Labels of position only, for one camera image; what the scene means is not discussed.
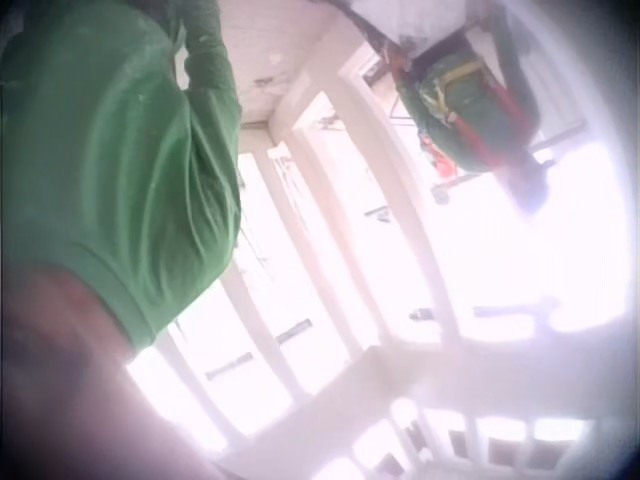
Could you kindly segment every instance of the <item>ceiling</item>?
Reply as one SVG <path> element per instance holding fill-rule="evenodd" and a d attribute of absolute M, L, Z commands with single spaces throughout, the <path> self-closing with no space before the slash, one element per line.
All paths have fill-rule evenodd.
<path fill-rule="evenodd" d="M 220 7 L 242 123 L 266 121 L 337 11 L 309 0 L 220 0 Z"/>

